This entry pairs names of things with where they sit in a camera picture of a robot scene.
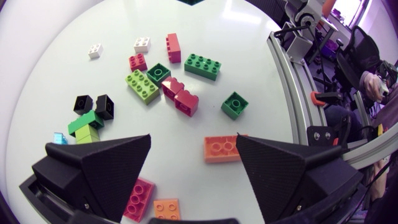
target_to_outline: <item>green lego brick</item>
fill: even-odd
[[[235,120],[243,110],[248,106],[248,102],[244,100],[239,94],[233,92],[226,101],[224,101],[223,105],[221,105],[221,109],[233,120]]]
[[[157,85],[157,87],[160,87],[162,81],[171,76],[171,72],[162,64],[158,63],[153,68],[147,71],[147,76],[150,81]]]
[[[86,143],[92,143],[92,142],[97,142],[97,141],[100,141],[100,139],[89,135],[89,136],[82,138],[79,141],[76,141],[76,144],[86,144]]]
[[[127,76],[125,81],[146,105],[160,95],[159,88],[138,69]]]
[[[83,116],[79,117],[76,119],[76,121],[73,121],[68,125],[69,134],[75,137],[75,131],[82,128],[86,124],[89,124],[97,130],[104,127],[103,120],[93,110],[90,110],[88,113],[83,114]]]
[[[77,129],[75,131],[76,141],[80,141],[81,139],[87,136],[93,136],[96,139],[99,139],[98,132],[95,128],[91,127],[89,124],[84,125],[83,127]]]
[[[192,72],[213,81],[216,81],[220,67],[221,63],[195,54],[190,54],[184,63],[185,71]]]

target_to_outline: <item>hand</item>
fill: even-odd
[[[373,101],[381,101],[383,99],[379,92],[380,82],[380,78],[372,73],[368,73],[363,81],[366,95]]]
[[[374,177],[383,167],[384,167],[383,160],[380,160],[375,164],[373,164],[373,174],[371,176],[370,181],[374,179]],[[386,191],[386,182],[387,182],[387,172],[384,171],[384,173],[372,184],[369,190],[372,202],[377,198],[383,197],[384,192]]]

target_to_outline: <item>table surface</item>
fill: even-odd
[[[267,45],[277,25],[243,0],[206,0],[189,6],[176,0],[104,1],[71,22],[45,51],[19,98],[7,144],[9,203],[21,223],[43,223],[19,189],[43,158],[54,132],[67,134],[77,119],[76,96],[108,94],[114,120],[105,121],[101,140],[150,133],[152,147],[140,177],[156,184],[154,198],[178,198],[184,220],[236,217],[241,223],[263,221],[242,162],[206,164],[205,136],[237,132],[292,142],[287,103]],[[182,63],[168,60],[165,36],[177,33]],[[199,97],[192,118],[175,109],[163,93],[145,105],[127,86],[128,58],[138,37],[150,37],[148,68],[160,62],[185,89]],[[90,60],[93,44],[102,56]],[[195,53],[222,63],[217,80],[185,72],[183,62]],[[239,93],[248,107],[233,121],[222,102]],[[75,139],[67,136],[69,143]],[[142,223],[154,216],[150,204]],[[122,223],[134,223],[123,217]]]

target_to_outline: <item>office chair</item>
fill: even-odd
[[[351,88],[359,90],[359,80],[364,71],[374,73],[381,64],[379,49],[372,37],[367,35],[359,26],[354,26],[349,44],[342,50],[343,43],[336,52],[335,75],[332,80],[337,80],[341,85],[341,92],[349,93]]]

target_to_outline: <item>screw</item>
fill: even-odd
[[[321,135],[319,133],[314,133],[313,138],[317,141]]]

